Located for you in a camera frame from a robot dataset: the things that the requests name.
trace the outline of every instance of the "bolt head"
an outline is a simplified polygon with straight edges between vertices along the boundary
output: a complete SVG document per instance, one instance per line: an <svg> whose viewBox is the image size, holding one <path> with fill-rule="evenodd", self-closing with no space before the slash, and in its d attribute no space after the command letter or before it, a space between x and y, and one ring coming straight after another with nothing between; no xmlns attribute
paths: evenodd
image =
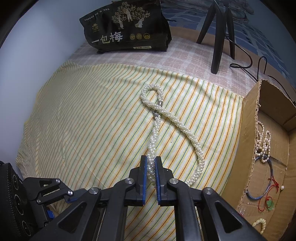
<svg viewBox="0 0 296 241"><path fill-rule="evenodd" d="M169 180L170 184L177 184L179 182L179 180L177 178L171 178Z"/></svg>
<svg viewBox="0 0 296 241"><path fill-rule="evenodd" d="M124 180L124 182L125 182L126 184L132 184L132 183L134 182L134 179L132 179L131 177L128 177L128 178L126 178L126 179Z"/></svg>
<svg viewBox="0 0 296 241"><path fill-rule="evenodd" d="M213 189L212 188L205 188L204 189L204 192L206 193L206 194L212 194L213 193Z"/></svg>
<svg viewBox="0 0 296 241"><path fill-rule="evenodd" d="M89 193L92 194L92 195L95 195L99 192L99 189L96 188L96 187L93 187L89 190Z"/></svg>

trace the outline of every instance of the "box flap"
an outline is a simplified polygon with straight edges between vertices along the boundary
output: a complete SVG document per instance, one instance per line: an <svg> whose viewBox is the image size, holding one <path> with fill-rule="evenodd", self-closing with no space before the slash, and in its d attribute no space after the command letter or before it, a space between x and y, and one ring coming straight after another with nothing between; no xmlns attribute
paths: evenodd
<svg viewBox="0 0 296 241"><path fill-rule="evenodd" d="M295 106L283 92L267 80L262 80L259 104L264 113L283 126L287 131L296 128L296 122L289 122L287 124L287 121L296 115Z"/></svg>

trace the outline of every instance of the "white wall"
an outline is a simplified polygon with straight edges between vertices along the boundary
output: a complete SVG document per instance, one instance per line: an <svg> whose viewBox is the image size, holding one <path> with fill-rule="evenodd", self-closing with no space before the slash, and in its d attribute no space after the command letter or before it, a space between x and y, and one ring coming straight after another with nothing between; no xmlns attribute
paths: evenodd
<svg viewBox="0 0 296 241"><path fill-rule="evenodd" d="M296 87L296 43L280 19L260 0L247 0L255 14L247 14L250 24L258 28L275 48Z"/></svg>
<svg viewBox="0 0 296 241"><path fill-rule="evenodd" d="M109 3L39 0L6 38L0 49L0 160L15 170L23 124L38 90L85 41L79 18Z"/></svg>

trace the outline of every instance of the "black tripod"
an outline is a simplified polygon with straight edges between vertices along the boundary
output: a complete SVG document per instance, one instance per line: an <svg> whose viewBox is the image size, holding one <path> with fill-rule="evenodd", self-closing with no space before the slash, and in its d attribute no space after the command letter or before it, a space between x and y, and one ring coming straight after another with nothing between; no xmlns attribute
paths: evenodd
<svg viewBox="0 0 296 241"><path fill-rule="evenodd" d="M211 72L213 74L217 74L219 69L223 45L224 45L226 24L227 24L229 39L234 42L234 26L233 26L232 13L231 13L231 10L229 9L229 1L223 0L222 3L220 3L219 0L214 0L211 7L209 8L209 11L205 18L205 22L202 26L200 35L198 36L196 43L198 44L202 43L202 40L205 37L207 30L209 29L215 15L216 15L216 34L215 34L214 54L213 54L213 60L212 60L212 66L211 66ZM231 41L229 42L230 56L234 59L235 45Z"/></svg>

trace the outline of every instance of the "twisted pearl strand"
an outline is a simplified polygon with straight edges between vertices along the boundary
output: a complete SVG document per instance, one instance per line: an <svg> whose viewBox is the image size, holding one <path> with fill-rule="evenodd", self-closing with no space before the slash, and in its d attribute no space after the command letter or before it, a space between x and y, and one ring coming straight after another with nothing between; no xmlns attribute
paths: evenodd
<svg viewBox="0 0 296 241"><path fill-rule="evenodd" d="M266 227L266 220L263 218L258 219L256 222L252 224L253 227L255 227L257 224L262 223L262 229L260 231L260 234L263 234L265 227Z"/></svg>
<svg viewBox="0 0 296 241"><path fill-rule="evenodd" d="M262 127L262 132L257 130L257 135L258 135L258 139L257 139L257 146L256 146L256 157L261 156L261 161L263 163L267 162L269 160L270 157L270 139L271 139L271 134L270 131L266 131L265 132L265 137L263 139L263 143L262 143L262 138L264 135L264 125L262 124L262 122L258 121L258 124Z"/></svg>
<svg viewBox="0 0 296 241"><path fill-rule="evenodd" d="M146 93L148 90L152 90L152 89L156 90L158 93L159 104L155 104L147 99ZM165 108L162 107L163 91L159 85L150 84L150 85L145 86L144 89L142 90L142 93L141 93L141 99L142 99L142 102L144 104L146 104L148 107L151 107L154 110L156 110L158 113L161 113L164 116L168 117L173 123L175 123L175 125L177 127L179 127L181 129L182 132L184 132L186 134L186 136L192 142L192 144L195 148L195 152L197 154L198 165L197 165L192 177L189 178L185 182L188 186L191 186L201 176L202 171L205 166L204 155L203 155L201 146L197 141L197 138L193 135L193 133L183 123L181 123L181 121L177 117L175 117L171 112L167 111ZM152 136L150 137L150 143L148 146L149 151L147 154L147 158L148 158L147 176L153 186L155 186L155 163L154 163L155 151L156 151L155 144L156 144L156 140L157 140L157 136L158 136L158 132L159 132L159 128L160 128L160 115L158 113L153 112L155 120L154 120L154 127L152 130Z"/></svg>

